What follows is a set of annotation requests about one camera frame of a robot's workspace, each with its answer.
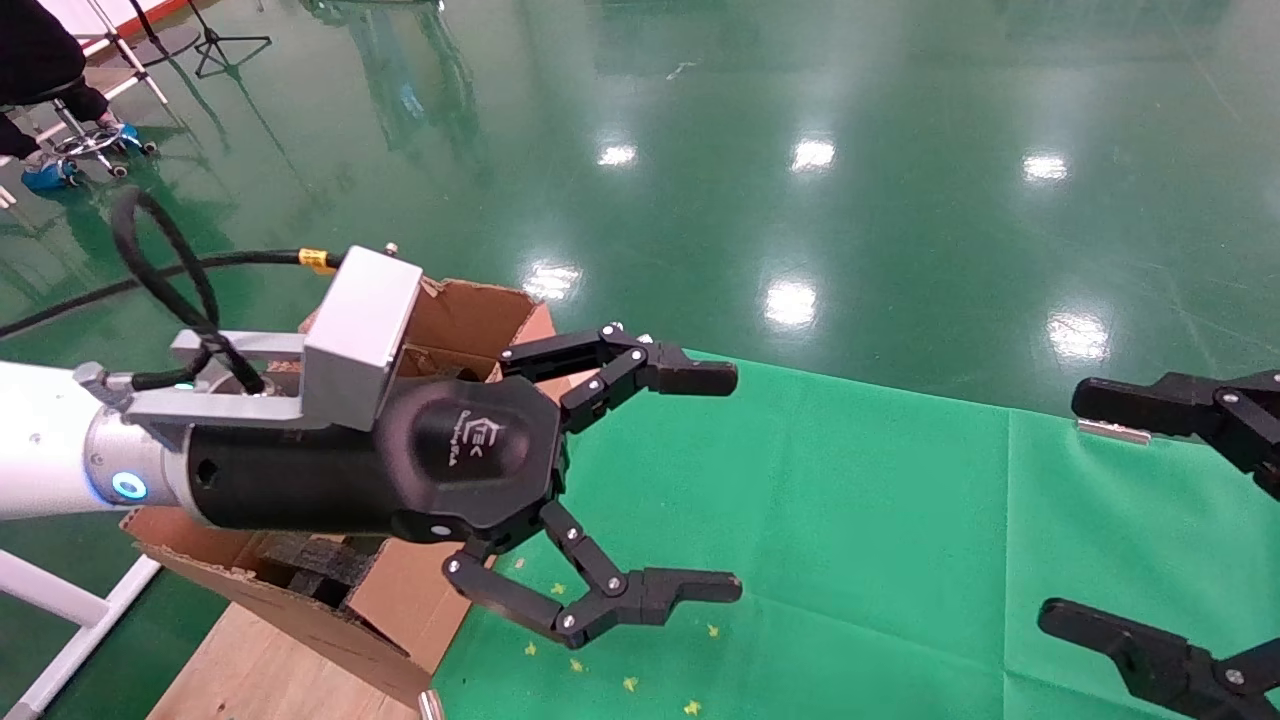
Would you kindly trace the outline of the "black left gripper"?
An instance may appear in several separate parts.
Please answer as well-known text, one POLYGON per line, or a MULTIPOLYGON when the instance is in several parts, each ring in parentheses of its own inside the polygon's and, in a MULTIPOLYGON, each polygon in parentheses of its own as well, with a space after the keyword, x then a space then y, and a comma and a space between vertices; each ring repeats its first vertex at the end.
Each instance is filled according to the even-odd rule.
POLYGON ((397 380, 370 430, 196 427, 210 525, 513 547, 563 488, 561 407, 522 378, 397 380))

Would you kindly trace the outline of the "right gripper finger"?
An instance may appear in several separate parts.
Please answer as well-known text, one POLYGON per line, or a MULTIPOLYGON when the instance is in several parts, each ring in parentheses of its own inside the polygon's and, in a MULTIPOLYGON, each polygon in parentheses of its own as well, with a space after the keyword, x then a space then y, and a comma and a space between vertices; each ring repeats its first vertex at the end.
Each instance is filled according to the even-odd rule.
POLYGON ((1216 659, 1185 637, 1069 600, 1044 601, 1038 628, 1110 659, 1129 694, 1192 719, 1277 719, 1279 639, 1216 659))
POLYGON ((1076 384, 1071 410, 1083 419, 1197 437, 1279 500, 1279 374, 1230 380, 1170 372, 1151 386, 1103 378, 1076 384))

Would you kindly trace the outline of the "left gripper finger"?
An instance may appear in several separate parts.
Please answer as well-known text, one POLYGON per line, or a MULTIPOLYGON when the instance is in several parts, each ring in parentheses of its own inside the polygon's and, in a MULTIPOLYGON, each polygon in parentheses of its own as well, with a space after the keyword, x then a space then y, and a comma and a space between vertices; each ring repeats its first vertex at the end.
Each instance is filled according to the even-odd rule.
POLYGON ((534 384, 584 373, 586 378, 558 400, 566 433, 585 430, 640 391, 727 397, 739 384, 735 364, 695 360, 680 346, 631 336, 616 322, 509 346, 499 355, 499 368, 504 378, 518 375, 534 384))
POLYGON ((538 514, 543 529, 588 589, 570 605, 500 575, 490 548, 467 539, 443 562, 444 578, 467 601, 566 648, 582 648, 618 625, 660 626, 682 602, 733 603, 742 583, 732 573, 673 568, 621 571, 559 502, 538 514))

